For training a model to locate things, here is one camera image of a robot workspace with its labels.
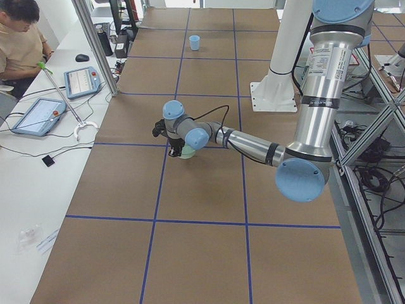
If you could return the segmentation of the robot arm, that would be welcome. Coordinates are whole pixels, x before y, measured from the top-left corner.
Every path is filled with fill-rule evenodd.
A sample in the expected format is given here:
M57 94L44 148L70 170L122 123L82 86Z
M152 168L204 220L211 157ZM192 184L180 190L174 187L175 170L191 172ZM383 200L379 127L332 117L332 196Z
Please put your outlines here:
M208 142L234 149L275 167L275 183L288 199L307 203L323 192L332 152L329 140L352 51L370 40L373 1L314 1L310 41L314 50L306 74L294 140L286 146L228 128L220 122L198 122L177 100L165 103L153 129L165 136L170 156Z

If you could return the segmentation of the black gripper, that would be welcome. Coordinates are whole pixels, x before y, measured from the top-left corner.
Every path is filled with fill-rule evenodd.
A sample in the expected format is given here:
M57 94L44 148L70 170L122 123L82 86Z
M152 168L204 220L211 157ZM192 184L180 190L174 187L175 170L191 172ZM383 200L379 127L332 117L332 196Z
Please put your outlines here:
M170 150L168 152L168 155L170 157L180 157L181 156L181 150L185 146L185 141L179 137L179 138L168 138L169 144L170 144Z

